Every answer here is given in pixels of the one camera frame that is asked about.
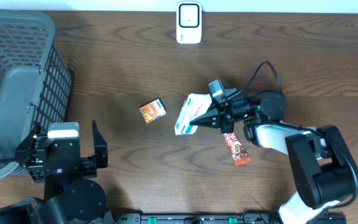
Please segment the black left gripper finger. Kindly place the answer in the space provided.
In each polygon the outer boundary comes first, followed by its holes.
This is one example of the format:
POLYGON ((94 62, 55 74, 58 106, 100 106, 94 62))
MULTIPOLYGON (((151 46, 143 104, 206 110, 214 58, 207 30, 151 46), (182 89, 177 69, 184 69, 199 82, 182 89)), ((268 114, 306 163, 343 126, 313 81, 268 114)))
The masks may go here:
POLYGON ((35 143, 37 141, 37 135, 40 133, 40 124, 34 123, 34 126, 27 137, 17 146, 15 151, 16 162, 27 161, 31 155, 35 152, 35 143))
POLYGON ((96 167, 98 169, 108 166, 108 145, 98 130, 96 121, 92 121, 94 155, 96 158, 96 167))

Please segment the white Panadol medicine box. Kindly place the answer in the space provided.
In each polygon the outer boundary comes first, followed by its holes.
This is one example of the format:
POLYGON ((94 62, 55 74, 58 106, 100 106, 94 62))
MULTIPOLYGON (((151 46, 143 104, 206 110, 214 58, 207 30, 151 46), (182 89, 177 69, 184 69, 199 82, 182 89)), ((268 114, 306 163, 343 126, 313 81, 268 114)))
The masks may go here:
POLYGON ((209 94, 189 94, 181 107, 179 117, 175 124, 175 135, 194 134, 198 126, 192 125, 190 122, 205 114, 211 103, 212 99, 209 94))

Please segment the orange Top chocolate bar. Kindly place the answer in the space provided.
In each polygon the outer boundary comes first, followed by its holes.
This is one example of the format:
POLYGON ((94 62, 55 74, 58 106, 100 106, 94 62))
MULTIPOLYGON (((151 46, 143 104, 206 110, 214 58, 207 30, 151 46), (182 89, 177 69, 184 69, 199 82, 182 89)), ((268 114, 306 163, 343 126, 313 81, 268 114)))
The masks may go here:
POLYGON ((223 137, 230 149, 235 166, 241 166, 251 161, 250 155, 246 152, 242 143, 238 140, 235 133, 224 133, 223 137))

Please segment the orange snack packet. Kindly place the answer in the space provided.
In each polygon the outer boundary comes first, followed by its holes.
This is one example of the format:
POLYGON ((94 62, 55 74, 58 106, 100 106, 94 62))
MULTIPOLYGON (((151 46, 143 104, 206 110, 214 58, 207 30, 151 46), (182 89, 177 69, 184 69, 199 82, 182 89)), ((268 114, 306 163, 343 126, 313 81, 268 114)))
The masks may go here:
POLYGON ((153 100, 150 103, 141 106, 139 111, 141 112, 147 124, 162 116, 165 116, 167 113, 160 99, 153 100))

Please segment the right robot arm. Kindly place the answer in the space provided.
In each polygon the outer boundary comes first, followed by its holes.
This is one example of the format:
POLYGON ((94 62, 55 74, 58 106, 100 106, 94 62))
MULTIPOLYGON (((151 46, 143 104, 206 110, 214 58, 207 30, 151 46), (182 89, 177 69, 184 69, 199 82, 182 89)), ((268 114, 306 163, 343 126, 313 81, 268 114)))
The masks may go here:
POLYGON ((289 158, 296 192, 275 213, 253 213, 259 223, 333 223, 330 209, 347 207, 358 196, 358 167, 336 126, 307 128, 283 122, 286 100, 280 91, 239 96, 219 90, 208 110, 191 125, 230 133, 244 123, 246 139, 289 158))

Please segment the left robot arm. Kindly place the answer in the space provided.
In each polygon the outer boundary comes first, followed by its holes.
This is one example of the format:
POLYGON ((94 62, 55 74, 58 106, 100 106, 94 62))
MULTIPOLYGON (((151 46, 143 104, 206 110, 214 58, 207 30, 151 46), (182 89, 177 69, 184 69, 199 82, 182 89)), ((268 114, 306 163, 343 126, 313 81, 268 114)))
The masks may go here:
POLYGON ((36 122, 11 161, 44 184, 44 197, 0 208, 0 224, 114 223, 106 194, 93 179, 108 166, 108 145, 92 123, 94 154, 81 156, 78 123, 53 123, 45 134, 36 122))

